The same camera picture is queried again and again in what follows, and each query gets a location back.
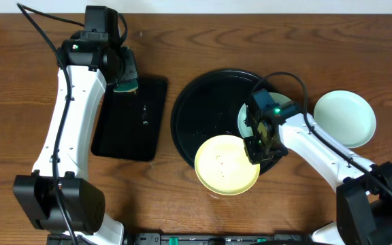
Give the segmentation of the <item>green scouring sponge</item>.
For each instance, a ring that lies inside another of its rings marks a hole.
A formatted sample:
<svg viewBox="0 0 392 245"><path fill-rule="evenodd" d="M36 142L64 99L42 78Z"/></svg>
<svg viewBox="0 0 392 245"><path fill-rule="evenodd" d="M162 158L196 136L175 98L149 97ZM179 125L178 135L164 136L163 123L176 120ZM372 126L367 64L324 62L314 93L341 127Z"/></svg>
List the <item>green scouring sponge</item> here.
<svg viewBox="0 0 392 245"><path fill-rule="evenodd" d="M125 80L125 81L119 82L114 87L114 92L115 93L133 93L137 89L138 89L138 82L136 79L132 79L132 80Z"/></svg>

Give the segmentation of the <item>light blue plate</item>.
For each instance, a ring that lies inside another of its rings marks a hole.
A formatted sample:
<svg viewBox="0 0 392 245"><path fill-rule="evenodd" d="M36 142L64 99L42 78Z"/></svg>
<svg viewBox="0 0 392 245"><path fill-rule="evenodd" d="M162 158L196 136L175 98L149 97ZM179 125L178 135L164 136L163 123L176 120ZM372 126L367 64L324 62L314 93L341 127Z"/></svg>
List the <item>light blue plate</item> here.
<svg viewBox="0 0 392 245"><path fill-rule="evenodd" d="M314 107L316 123L347 148L368 143L376 131L376 115L371 105L350 91L331 91Z"/></svg>
<svg viewBox="0 0 392 245"><path fill-rule="evenodd" d="M279 103L280 105L282 105L286 102L289 102L291 100L287 96L282 95L280 93L269 92L269 94L272 97L272 99L274 100L274 102ZM253 132L252 132L251 127L247 126L245 123L246 110L247 110L247 105L244 103L242 105L242 107L240 108L240 111L238 112L237 124L238 124L238 129L239 129L239 132L240 132L240 135L242 138L253 136Z"/></svg>

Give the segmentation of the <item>yellow plate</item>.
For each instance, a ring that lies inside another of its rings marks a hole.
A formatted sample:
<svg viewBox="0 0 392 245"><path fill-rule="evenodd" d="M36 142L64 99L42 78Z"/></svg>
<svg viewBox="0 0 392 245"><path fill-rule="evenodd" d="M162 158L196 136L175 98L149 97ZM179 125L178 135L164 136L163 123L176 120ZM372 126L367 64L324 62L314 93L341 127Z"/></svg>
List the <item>yellow plate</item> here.
<svg viewBox="0 0 392 245"><path fill-rule="evenodd" d="M212 192L239 195L255 184L260 166L249 161L242 138L217 135L197 150L195 171L199 181Z"/></svg>

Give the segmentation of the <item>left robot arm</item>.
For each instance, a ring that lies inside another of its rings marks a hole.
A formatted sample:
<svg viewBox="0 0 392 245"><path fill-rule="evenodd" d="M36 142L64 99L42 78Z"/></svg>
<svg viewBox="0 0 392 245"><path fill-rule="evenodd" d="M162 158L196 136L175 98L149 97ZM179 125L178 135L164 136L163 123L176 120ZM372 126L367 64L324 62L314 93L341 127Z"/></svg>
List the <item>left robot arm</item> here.
<svg viewBox="0 0 392 245"><path fill-rule="evenodd" d="M132 51L118 31L85 28L57 50L58 94L31 174L13 192L36 229L71 244L122 244L124 226L105 213L105 196L88 181L88 147L101 98L138 89Z"/></svg>

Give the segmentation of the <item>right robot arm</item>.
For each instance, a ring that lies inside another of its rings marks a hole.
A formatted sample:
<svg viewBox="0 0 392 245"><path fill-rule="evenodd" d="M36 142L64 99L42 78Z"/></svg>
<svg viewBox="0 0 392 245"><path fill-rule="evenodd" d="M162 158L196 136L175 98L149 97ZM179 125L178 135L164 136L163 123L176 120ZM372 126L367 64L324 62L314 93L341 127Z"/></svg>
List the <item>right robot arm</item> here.
<svg viewBox="0 0 392 245"><path fill-rule="evenodd" d="M314 244L392 244L392 163L381 165L328 136L294 102L243 105L238 126L250 162L268 170L289 151L336 193L336 221L314 231Z"/></svg>

